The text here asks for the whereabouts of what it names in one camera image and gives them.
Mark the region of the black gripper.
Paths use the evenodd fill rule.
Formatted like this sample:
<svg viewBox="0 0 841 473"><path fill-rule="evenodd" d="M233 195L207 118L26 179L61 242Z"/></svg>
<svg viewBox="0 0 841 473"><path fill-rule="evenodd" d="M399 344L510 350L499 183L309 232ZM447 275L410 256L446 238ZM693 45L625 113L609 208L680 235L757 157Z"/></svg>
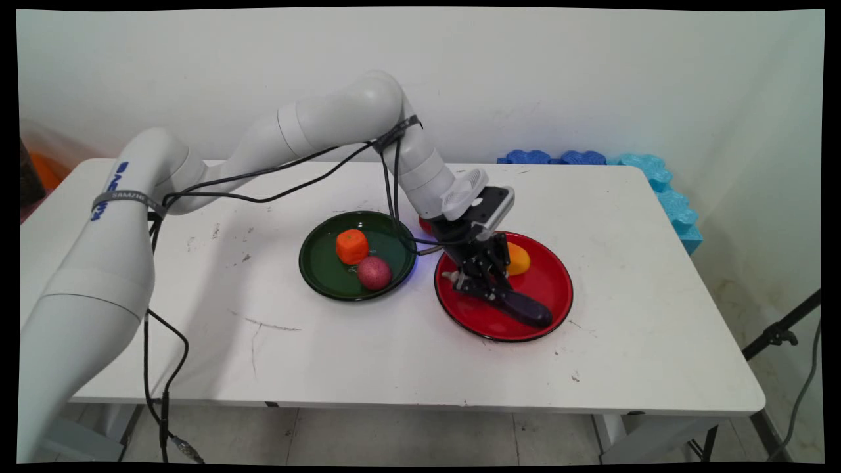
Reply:
<svg viewBox="0 0 841 473"><path fill-rule="evenodd" d="M430 234L456 263L454 290L474 298L488 297L493 304L501 304L513 293L508 279L511 260L505 233L486 234L485 227L469 219L448 221L439 216L430 219Z"/></svg>

